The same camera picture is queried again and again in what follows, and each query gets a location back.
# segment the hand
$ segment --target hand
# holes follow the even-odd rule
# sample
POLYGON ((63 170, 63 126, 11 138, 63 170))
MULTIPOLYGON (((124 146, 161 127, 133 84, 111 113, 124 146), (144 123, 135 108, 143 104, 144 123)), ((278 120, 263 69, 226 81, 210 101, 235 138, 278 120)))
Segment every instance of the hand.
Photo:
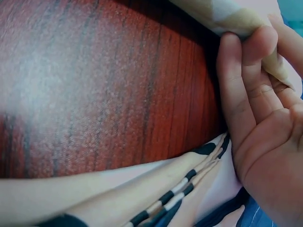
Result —
POLYGON ((303 101, 261 68, 279 52, 303 75, 303 39, 280 22, 221 38, 217 72, 239 179, 279 225, 303 225, 303 101))

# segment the striped fabric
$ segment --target striped fabric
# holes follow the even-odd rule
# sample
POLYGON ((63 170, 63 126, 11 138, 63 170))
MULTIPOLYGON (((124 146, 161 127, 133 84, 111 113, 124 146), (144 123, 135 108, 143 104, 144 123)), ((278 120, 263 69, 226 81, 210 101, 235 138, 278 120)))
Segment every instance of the striped fabric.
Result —
POLYGON ((163 216, 169 213, 171 209, 178 206, 180 201, 189 195, 194 190, 195 186, 202 181, 205 175, 213 169, 227 150, 229 143, 229 136, 224 134, 217 145, 211 142, 205 144, 201 148, 192 150, 191 152, 208 156, 201 163, 191 169, 175 187, 161 196, 146 210, 137 214, 128 223, 126 223, 124 227, 139 226, 147 219, 150 220, 144 223, 143 226, 155 226, 163 216))

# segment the reddish-brown wood grain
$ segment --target reddish-brown wood grain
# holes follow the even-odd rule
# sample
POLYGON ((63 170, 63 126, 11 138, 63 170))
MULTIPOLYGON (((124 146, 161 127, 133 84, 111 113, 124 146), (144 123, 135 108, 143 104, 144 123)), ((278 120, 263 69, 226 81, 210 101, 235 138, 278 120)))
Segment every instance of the reddish-brown wood grain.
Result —
POLYGON ((218 39, 169 3, 2 0, 0 35, 0 177, 167 159, 224 130, 218 39))

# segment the black stripe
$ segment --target black stripe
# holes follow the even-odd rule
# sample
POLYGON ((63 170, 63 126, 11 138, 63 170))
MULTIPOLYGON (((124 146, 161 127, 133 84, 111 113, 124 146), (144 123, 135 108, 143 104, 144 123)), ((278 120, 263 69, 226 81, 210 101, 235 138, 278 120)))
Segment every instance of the black stripe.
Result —
POLYGON ((53 218, 49 221, 43 222, 41 224, 35 225, 38 227, 88 227, 83 221, 80 219, 69 215, 69 214, 63 214, 59 217, 53 218))
POLYGON ((194 169, 192 169, 191 171, 188 172, 188 174, 186 174, 185 177, 188 179, 188 181, 190 181, 190 179, 196 175, 197 175, 197 172, 194 169))
POLYGON ((143 225, 141 225, 142 227, 154 227, 160 220, 162 217, 164 217, 167 214, 167 210, 165 208, 162 208, 158 214, 156 214, 154 216, 154 218, 147 223, 144 223, 143 225))
POLYGON ((175 217, 179 208, 181 207, 181 203, 182 200, 177 202, 176 205, 173 206, 163 218, 161 218, 157 225, 160 225, 161 227, 167 227, 170 224, 171 220, 175 217))
POLYGON ((214 143, 207 143, 199 148, 191 150, 191 152, 195 152, 200 155, 210 155, 215 148, 216 145, 214 143))
POLYGON ((223 151, 218 155, 218 158, 222 158, 222 156, 224 155, 224 153, 227 150, 229 142, 230 142, 230 136, 229 136, 229 134, 227 134, 226 137, 224 138, 223 144, 221 146, 223 148, 223 151))
POLYGON ((133 219, 130 220, 130 222, 133 224, 133 226, 138 226, 141 222, 148 219, 150 215, 147 213, 146 210, 139 213, 137 216, 135 216, 133 219))
POLYGON ((172 197, 174 197, 174 193, 172 191, 168 191, 159 199, 159 201, 162 203, 162 205, 165 205, 172 197))
POLYGON ((227 215, 239 209, 247 202, 250 195, 242 188, 233 199, 227 201, 225 204, 217 208, 210 215, 199 221, 196 227, 213 227, 218 225, 227 215))
POLYGON ((187 196, 190 194, 194 189, 194 185, 191 183, 189 186, 186 187, 186 189, 183 191, 184 196, 187 196))

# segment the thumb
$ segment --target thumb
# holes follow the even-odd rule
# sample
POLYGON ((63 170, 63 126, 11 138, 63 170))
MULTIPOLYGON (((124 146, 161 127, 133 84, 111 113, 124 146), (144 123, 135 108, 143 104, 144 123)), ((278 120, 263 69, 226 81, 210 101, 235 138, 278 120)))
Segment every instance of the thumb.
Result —
POLYGON ((279 36, 279 54, 285 57, 303 78, 303 38, 286 26, 277 16, 269 15, 268 18, 279 36))

